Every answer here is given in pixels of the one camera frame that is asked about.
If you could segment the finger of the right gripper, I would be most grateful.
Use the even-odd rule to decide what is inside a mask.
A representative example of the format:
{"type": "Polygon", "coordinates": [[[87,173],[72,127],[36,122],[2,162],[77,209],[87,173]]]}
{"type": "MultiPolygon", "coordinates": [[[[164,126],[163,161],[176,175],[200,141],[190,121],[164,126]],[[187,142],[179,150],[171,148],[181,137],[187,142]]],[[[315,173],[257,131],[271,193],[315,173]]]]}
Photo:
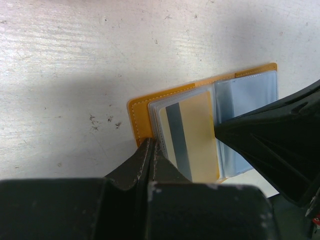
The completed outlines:
{"type": "Polygon", "coordinates": [[[320,82],[218,124],[218,140],[303,207],[320,187],[320,82]]]}

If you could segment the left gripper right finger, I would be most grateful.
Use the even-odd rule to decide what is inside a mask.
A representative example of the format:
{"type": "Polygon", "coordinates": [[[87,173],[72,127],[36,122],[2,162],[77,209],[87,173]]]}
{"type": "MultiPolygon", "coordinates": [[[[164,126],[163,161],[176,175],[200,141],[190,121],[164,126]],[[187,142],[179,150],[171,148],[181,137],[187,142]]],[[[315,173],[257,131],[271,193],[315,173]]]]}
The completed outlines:
{"type": "Polygon", "coordinates": [[[149,240],[278,240],[270,201],[256,186],[189,182],[155,143],[147,190],[149,240]]]}

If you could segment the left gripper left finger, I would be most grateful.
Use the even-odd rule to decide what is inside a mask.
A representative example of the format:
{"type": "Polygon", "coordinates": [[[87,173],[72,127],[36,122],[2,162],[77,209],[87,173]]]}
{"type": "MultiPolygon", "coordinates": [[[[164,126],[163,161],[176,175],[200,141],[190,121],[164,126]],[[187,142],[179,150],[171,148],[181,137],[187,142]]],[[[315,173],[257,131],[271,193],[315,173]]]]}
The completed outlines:
{"type": "Polygon", "coordinates": [[[141,240],[152,141],[104,177],[2,180],[3,240],[141,240]]]}

